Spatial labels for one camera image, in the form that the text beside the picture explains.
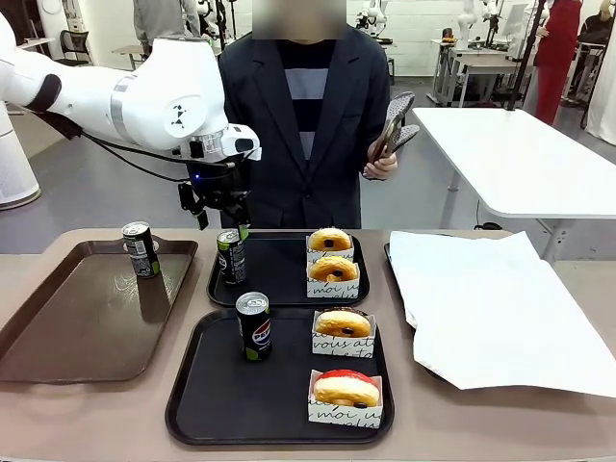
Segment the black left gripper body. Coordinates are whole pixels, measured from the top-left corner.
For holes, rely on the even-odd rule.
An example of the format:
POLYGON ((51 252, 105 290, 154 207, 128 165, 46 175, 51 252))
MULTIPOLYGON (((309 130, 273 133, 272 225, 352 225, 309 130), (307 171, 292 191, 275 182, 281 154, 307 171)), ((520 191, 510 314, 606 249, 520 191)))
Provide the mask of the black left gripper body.
POLYGON ((246 212, 250 192, 248 161, 187 165, 185 210, 202 212, 204 208, 223 212, 246 212))

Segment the person's left hand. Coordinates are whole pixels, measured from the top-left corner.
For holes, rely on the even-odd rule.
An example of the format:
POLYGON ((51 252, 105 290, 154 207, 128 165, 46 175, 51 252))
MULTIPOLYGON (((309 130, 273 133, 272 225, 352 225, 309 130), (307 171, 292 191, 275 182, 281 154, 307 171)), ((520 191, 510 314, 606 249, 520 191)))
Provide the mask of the person's left hand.
POLYGON ((362 176, 367 180, 386 181, 398 168, 398 158, 395 153, 388 157, 378 158, 375 154, 376 147, 373 143, 368 149, 368 162, 363 168, 362 176))

